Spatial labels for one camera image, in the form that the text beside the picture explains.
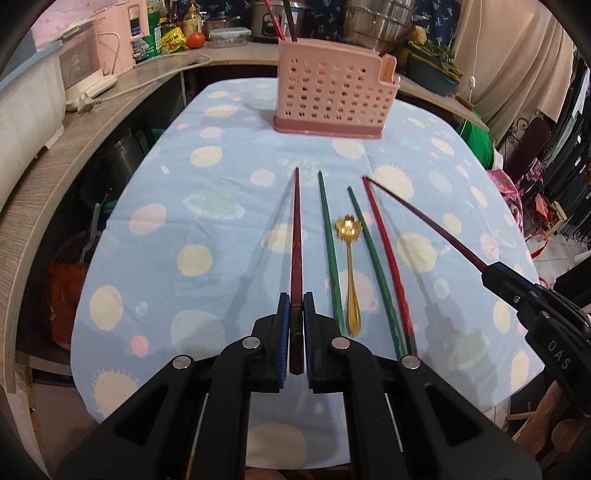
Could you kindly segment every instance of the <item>spoon handle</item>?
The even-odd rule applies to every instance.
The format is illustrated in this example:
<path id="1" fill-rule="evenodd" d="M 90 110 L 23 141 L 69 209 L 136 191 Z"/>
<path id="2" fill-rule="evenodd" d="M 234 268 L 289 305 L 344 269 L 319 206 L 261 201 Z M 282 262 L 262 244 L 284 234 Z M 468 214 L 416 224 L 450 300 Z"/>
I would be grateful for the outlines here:
<path id="1" fill-rule="evenodd" d="M 347 289 L 347 324 L 349 325 L 351 335 L 358 336 L 361 331 L 361 313 L 359 311 L 357 292 L 355 291 L 355 280 L 353 279 L 353 255 L 351 253 L 350 242 L 347 242 L 347 275 L 349 277 L 349 287 Z"/>

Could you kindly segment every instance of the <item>tomato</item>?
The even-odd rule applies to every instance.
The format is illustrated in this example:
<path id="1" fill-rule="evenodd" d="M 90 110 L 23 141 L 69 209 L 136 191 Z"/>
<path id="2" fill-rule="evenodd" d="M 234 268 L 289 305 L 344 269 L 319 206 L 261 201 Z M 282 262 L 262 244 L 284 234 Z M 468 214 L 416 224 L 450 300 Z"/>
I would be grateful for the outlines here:
<path id="1" fill-rule="evenodd" d="M 201 48 L 205 45 L 205 35 L 201 32 L 193 32 L 187 38 L 187 46 L 189 48 Z"/>

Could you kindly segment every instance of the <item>yellow package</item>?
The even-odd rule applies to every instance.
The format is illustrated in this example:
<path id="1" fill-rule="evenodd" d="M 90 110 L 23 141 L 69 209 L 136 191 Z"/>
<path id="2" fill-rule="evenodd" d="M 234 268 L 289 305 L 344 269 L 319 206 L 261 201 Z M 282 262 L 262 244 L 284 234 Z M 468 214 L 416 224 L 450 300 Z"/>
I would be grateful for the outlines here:
<path id="1" fill-rule="evenodd" d="M 179 27 L 173 28 L 162 37 L 162 53 L 174 53 L 183 48 L 186 41 L 183 31 Z"/>

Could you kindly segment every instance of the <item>floor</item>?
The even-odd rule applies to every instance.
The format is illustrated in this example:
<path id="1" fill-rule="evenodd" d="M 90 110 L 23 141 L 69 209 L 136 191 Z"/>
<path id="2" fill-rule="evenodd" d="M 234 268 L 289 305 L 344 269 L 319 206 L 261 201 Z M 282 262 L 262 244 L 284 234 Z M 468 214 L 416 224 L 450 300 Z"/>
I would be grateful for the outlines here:
<path id="1" fill-rule="evenodd" d="M 539 238 L 527 242 L 530 252 L 535 252 L 543 244 L 544 241 Z M 534 258 L 534 264 L 539 276 L 552 286 L 558 276 L 574 267 L 575 256 L 585 251 L 586 248 L 574 241 L 562 236 L 553 236 L 540 256 Z M 75 388 L 36 384 L 35 397 L 50 467 L 55 468 L 63 456 L 97 424 L 86 412 Z M 486 412 L 486 416 L 499 428 L 504 428 L 509 411 L 510 403 L 507 399 Z"/>

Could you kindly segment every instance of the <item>green chopstick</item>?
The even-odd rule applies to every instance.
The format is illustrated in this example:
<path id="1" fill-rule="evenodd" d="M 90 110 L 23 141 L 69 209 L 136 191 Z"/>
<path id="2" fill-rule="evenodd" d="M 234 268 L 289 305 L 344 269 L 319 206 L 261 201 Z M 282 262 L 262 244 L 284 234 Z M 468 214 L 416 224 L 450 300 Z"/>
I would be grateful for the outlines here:
<path id="1" fill-rule="evenodd" d="M 349 191 L 349 197 L 351 197 L 351 202 L 353 203 L 353 208 L 355 209 L 355 215 L 363 226 L 363 237 L 365 238 L 365 243 L 368 246 L 369 257 L 371 258 L 371 263 L 374 266 L 375 276 L 378 279 L 379 291 L 382 294 L 382 299 L 384 301 L 386 316 L 388 317 L 388 323 L 390 325 L 390 335 L 392 336 L 394 350 L 396 351 L 396 358 L 400 360 L 408 353 L 408 351 L 406 344 L 402 339 L 402 332 L 400 325 L 398 324 L 398 316 L 396 315 L 396 310 L 394 310 L 394 303 L 392 302 L 392 296 L 390 295 L 386 276 L 384 275 L 382 265 L 379 262 L 378 251 L 375 249 L 374 241 L 371 238 L 367 223 L 365 223 L 363 213 L 361 212 L 361 208 L 357 203 L 353 189 L 349 187 L 347 190 Z"/>
<path id="2" fill-rule="evenodd" d="M 329 259 L 330 294 L 332 296 L 333 317 L 339 325 L 341 335 L 347 333 L 345 329 L 345 316 L 343 315 L 343 304 L 340 299 L 339 269 L 336 265 L 335 240 L 333 239 L 333 228 L 330 223 L 329 204 L 326 201 L 324 179 L 322 172 L 318 172 L 318 183 L 320 184 L 320 198 L 322 200 L 322 217 L 324 219 L 324 236 L 326 238 L 326 252 Z"/>

